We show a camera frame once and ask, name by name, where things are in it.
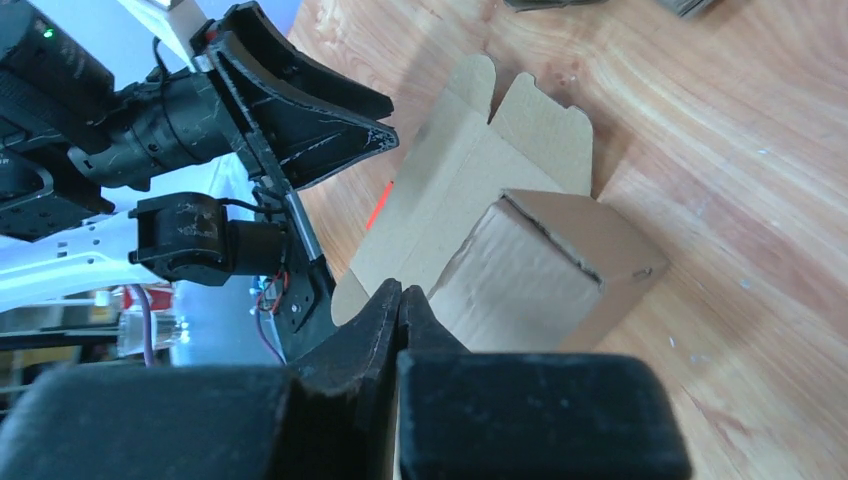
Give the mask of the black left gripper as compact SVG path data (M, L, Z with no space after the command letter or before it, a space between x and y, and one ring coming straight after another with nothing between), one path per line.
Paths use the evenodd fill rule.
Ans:
M259 307L274 320L281 357L295 360L332 332L331 274L296 190L396 148L383 122L394 105L300 52L255 1L223 21L233 31L209 36L213 72L157 69L120 93L104 151L68 155L101 186L144 191L161 174L237 154L257 183L254 201L240 202L252 219L208 194L143 200L131 213L140 240L129 258L171 282L262 277Z

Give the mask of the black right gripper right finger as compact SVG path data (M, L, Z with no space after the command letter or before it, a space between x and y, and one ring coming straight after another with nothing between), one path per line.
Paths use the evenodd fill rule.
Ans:
M469 350L436 318L418 285L401 294L398 331L400 347L406 350L467 354Z

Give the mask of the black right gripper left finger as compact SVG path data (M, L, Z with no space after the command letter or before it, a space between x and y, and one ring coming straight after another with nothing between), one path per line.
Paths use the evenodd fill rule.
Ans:
M397 280L384 281L359 313L289 366L287 478L393 478L401 296Z

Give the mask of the brown cardboard box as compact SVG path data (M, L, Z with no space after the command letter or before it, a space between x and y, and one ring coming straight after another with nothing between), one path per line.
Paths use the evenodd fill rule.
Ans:
M463 59L419 129L332 300L349 321L387 278L423 290L477 352L587 351L668 269L663 251L591 195L593 127L493 61Z

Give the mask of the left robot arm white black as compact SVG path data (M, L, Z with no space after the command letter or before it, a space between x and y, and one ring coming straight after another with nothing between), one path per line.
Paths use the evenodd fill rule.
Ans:
M259 3L125 8L183 61L117 89L28 1L1 5L1 307L125 289L121 351L284 363L334 330L299 194L397 147L389 97L294 47Z

